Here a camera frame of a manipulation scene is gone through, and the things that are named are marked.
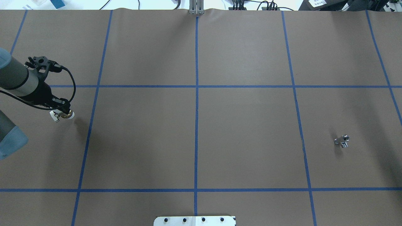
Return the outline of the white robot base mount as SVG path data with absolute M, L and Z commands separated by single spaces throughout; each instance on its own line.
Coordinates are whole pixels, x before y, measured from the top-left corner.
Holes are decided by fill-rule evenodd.
M 163 216 L 154 226 L 236 226 L 235 216 Z

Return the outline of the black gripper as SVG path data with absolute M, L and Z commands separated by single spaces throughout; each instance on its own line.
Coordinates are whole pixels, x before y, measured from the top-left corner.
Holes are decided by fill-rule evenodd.
M 38 86 L 24 99 L 32 105 L 43 106 L 42 109 L 58 109 L 62 111 L 63 115 L 70 115 L 70 100 L 54 96 L 50 86 L 46 83 L 49 73 L 61 73 L 62 70 L 70 73 L 69 69 L 45 56 L 28 57 L 25 66 L 28 68 L 29 77 L 38 79 Z

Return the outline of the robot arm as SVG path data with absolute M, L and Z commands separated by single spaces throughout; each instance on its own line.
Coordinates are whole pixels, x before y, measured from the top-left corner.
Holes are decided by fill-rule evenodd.
M 49 73 L 66 71 L 73 84 L 70 99 L 59 98 L 52 94 L 46 83 Z M 76 83 L 72 73 L 59 63 L 45 56 L 28 57 L 28 61 L 20 63 L 11 53 L 1 49 L 0 65 L 1 93 L 17 101 L 40 110 L 48 110 L 52 119 L 72 119 L 74 112 L 71 102 L 76 94 Z M 20 150 L 28 142 L 24 132 L 6 116 L 0 113 L 0 158 L 3 160 Z

